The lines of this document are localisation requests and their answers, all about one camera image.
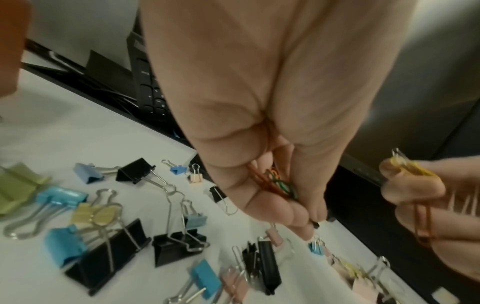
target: green paper clip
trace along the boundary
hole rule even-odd
[[[27,203],[33,194],[50,181],[31,171],[25,164],[18,163],[10,168],[0,166],[0,218]]]

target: desk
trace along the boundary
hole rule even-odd
[[[1,303],[163,302],[184,285],[189,276],[187,268],[195,261],[206,258],[218,272],[234,264],[233,245],[245,246],[248,240],[254,241],[263,235],[268,226],[241,212],[227,216],[206,195],[213,184],[205,181],[202,185],[190,185],[184,176],[174,176],[161,163],[162,159],[186,163],[194,156],[193,149],[27,71],[20,73],[18,92],[0,101],[0,115],[3,116],[0,124],[2,165],[22,161],[35,172],[52,176],[55,184],[89,193],[90,200],[97,189],[115,189],[118,191],[115,201],[124,205],[125,223],[140,218],[146,235],[154,236],[166,232],[169,206],[158,188],[143,182],[119,183],[114,178],[85,185],[73,172],[76,162],[111,167],[143,157],[157,165],[156,172],[185,193],[199,212],[208,215],[208,225],[199,232],[211,243],[211,247],[198,256],[160,268],[154,267],[154,249],[148,246],[94,298],[89,298],[82,286],[54,266],[43,245],[49,228],[68,224],[70,213],[67,212],[54,218],[33,239],[18,241],[0,236]],[[174,207],[172,212],[179,215],[179,208]],[[179,219],[179,216],[172,217],[178,224],[174,230],[180,228]],[[5,225],[6,222],[0,222],[0,229]],[[305,242],[286,228],[279,227],[279,230],[292,241],[296,251],[294,258],[280,267],[283,283],[275,296],[251,289],[245,304],[359,302],[324,258],[311,254]],[[334,254],[352,263],[369,268],[376,261],[373,253],[338,222],[321,223],[318,234]],[[400,286],[403,295],[399,299],[404,303],[425,304],[392,271],[385,272],[384,280]]]

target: human hand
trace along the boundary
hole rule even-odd
[[[420,161],[418,165],[440,178],[405,174],[389,160],[383,161],[380,171],[388,178],[382,187],[383,197],[397,205],[398,221],[411,232],[415,231],[414,207],[408,203],[430,205],[433,251],[448,267],[480,281],[480,157]],[[426,210],[418,210],[419,226],[424,227]],[[427,232],[420,230],[419,235]]]
[[[341,154],[389,72],[414,0],[141,0],[171,111],[210,176],[246,214],[311,238]],[[298,202],[246,164],[275,163]]]

